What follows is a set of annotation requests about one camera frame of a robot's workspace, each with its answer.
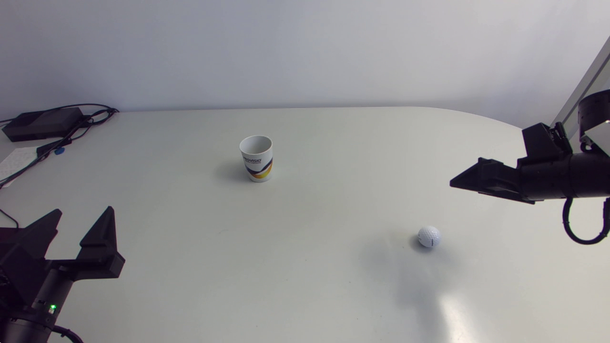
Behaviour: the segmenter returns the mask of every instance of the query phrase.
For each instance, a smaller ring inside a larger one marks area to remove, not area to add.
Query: golf ball
[[[440,244],[440,231],[434,226],[424,226],[417,234],[417,239],[424,247],[436,247]]]

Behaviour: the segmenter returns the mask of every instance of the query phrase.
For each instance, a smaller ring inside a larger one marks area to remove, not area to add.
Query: printed logo on cup
[[[255,161],[258,161],[258,162],[249,162],[249,163],[260,163],[260,159],[259,160],[255,160]],[[271,159],[269,161],[269,163],[267,163],[263,167],[263,169],[261,169],[260,171],[252,170],[252,169],[248,168],[248,166],[246,166],[246,169],[248,170],[248,173],[250,173],[250,175],[252,175],[253,177],[255,177],[257,179],[264,179],[271,172],[271,167],[272,166],[273,166],[273,159]]]
[[[262,159],[249,159],[247,157],[244,157],[243,160],[246,161],[247,163],[259,164]]]

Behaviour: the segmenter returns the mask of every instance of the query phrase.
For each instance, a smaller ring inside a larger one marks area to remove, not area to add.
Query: table surface
[[[239,151],[253,134],[274,141],[262,184]],[[0,157],[34,145],[3,139]],[[449,187],[480,156],[524,155],[518,128],[443,109],[123,113],[0,208],[22,225],[63,211],[49,259],[76,257],[115,208],[120,278],[76,282],[57,322],[85,342],[606,341],[610,241],[569,240],[562,201]],[[601,202],[575,202],[583,237]],[[443,234],[431,250],[425,225]]]

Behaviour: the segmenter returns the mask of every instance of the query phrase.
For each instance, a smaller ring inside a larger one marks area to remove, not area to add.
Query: paper cup
[[[243,163],[248,177],[254,182],[265,182],[271,179],[273,166],[273,142],[264,135],[252,135],[239,143]]]

